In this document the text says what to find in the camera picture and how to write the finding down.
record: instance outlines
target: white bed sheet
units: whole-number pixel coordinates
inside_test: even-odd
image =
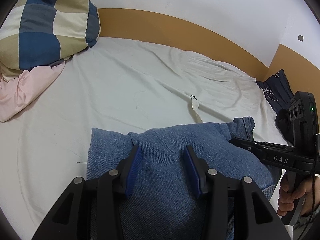
[[[22,240],[32,238],[76,176],[85,177],[91,128],[120,133],[252,116],[257,141],[286,144],[255,79],[236,67],[164,45],[118,38],[66,63],[23,112],[0,123],[0,205]],[[271,203],[276,208],[277,195]]]

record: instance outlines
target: blue denim jeans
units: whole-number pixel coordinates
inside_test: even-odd
[[[143,160],[132,196],[120,205],[124,239],[199,239],[205,200],[196,200],[188,184],[181,158],[186,145],[210,168],[235,179],[250,176],[268,199],[280,178],[280,170],[263,165],[247,150],[228,141],[238,137],[253,140],[251,117],[230,123],[198,123],[151,129],[122,135],[92,129],[87,179],[116,168],[133,145],[142,148]],[[233,201],[228,202],[228,239],[233,239]]]

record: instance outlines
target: pink cloth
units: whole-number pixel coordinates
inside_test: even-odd
[[[60,65],[38,66],[6,82],[1,75],[0,81],[0,122],[5,122],[35,100],[63,70]]]

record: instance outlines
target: checkered blanket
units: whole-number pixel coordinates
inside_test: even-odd
[[[89,0],[19,0],[0,29],[6,81],[96,44],[97,8]]]

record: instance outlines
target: hand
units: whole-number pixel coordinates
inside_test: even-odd
[[[306,201],[300,212],[300,215],[309,215],[312,211],[312,178],[307,178],[303,180],[298,188],[293,192],[289,193],[289,183],[287,179],[287,174],[285,173],[280,182],[280,197],[278,199],[279,208],[277,214],[279,216],[285,216],[288,211],[293,210],[295,199],[301,198],[305,193]],[[315,208],[320,204],[320,178],[316,176],[315,180]]]

